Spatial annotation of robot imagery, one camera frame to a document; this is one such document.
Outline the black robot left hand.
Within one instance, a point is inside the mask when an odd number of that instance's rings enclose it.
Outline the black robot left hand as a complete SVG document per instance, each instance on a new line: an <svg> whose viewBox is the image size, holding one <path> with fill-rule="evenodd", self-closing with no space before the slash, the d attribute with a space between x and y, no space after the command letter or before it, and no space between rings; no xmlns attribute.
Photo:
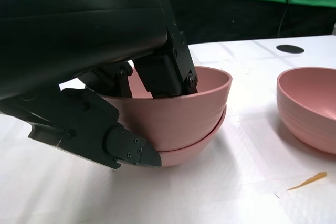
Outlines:
<svg viewBox="0 0 336 224"><path fill-rule="evenodd" d="M1 112L33 140L117 169L160 167L103 96L195 94L197 74L169 0L1 0Z"/></svg>

